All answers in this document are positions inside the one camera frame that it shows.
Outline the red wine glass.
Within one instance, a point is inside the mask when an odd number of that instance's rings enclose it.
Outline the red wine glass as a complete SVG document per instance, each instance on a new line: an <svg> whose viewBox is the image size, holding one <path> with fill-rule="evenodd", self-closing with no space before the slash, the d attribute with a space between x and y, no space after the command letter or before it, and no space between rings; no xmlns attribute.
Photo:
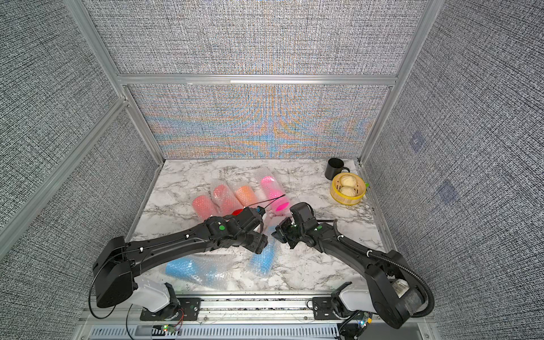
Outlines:
<svg viewBox="0 0 544 340"><path fill-rule="evenodd" d="M216 182L211 186L211 198L221 216L235 215L243 209L231 188L223 182Z"/></svg>

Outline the blue wine glass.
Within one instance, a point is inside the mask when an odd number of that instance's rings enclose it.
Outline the blue wine glass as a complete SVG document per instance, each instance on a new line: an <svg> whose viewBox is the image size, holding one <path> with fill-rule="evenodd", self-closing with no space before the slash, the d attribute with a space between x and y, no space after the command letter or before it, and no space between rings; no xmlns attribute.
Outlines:
<svg viewBox="0 0 544 340"><path fill-rule="evenodd" d="M272 236L275 228L276 227L273 226L266 229L265 235L268 237L268 244L263 249L262 253L254 254L250 261L249 268L257 276L268 276L276 261L279 242Z"/></svg>
<svg viewBox="0 0 544 340"><path fill-rule="evenodd" d="M165 274L200 286L220 289L228 286L232 268L233 261L226 256L201 254L167 263Z"/></svg>

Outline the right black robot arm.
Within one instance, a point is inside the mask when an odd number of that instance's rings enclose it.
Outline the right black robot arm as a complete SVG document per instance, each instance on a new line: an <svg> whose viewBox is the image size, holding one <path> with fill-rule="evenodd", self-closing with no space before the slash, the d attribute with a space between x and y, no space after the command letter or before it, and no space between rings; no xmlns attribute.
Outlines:
<svg viewBox="0 0 544 340"><path fill-rule="evenodd" d="M307 203L293 205L290 212L292 216L282 221L272 236L291 249L303 243L358 272L368 287L371 312L390 327L399 329L409 318L433 312L432 290L399 252L384 253L360 245L338 230L336 220L317 219Z"/></svg>

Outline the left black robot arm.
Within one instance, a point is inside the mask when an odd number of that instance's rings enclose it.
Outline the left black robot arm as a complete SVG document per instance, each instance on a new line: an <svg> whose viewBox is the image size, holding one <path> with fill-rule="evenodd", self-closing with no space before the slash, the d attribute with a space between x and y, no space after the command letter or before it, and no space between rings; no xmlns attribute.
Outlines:
<svg viewBox="0 0 544 340"><path fill-rule="evenodd" d="M160 320L181 313L181 304L169 283L157 283L143 273L173 260L217 249L243 247L260 254L268 244L263 234L263 207L244 208L238 215L212 216L204 222L164 237L126 242L111 239L92 267L89 290L98 308L114 308L123 302L140 306Z"/></svg>

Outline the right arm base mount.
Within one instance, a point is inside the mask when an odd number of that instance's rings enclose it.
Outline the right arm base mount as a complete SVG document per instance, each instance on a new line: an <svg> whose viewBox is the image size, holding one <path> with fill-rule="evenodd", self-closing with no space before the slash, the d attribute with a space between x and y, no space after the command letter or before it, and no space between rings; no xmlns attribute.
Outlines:
<svg viewBox="0 0 544 340"><path fill-rule="evenodd" d="M353 313L375 313L366 284L346 282L329 296L317 296L311 300L315 320L346 320Z"/></svg>

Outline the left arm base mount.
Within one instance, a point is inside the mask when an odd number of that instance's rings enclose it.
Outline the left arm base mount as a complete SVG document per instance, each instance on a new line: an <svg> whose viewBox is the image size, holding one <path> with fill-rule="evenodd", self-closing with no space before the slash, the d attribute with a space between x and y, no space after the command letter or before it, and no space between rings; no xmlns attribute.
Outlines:
<svg viewBox="0 0 544 340"><path fill-rule="evenodd" d="M177 297L173 286L170 283L164 284L167 289L169 303L156 312L146 308L140 315L140 321L196 321L201 309L202 299L200 297Z"/></svg>

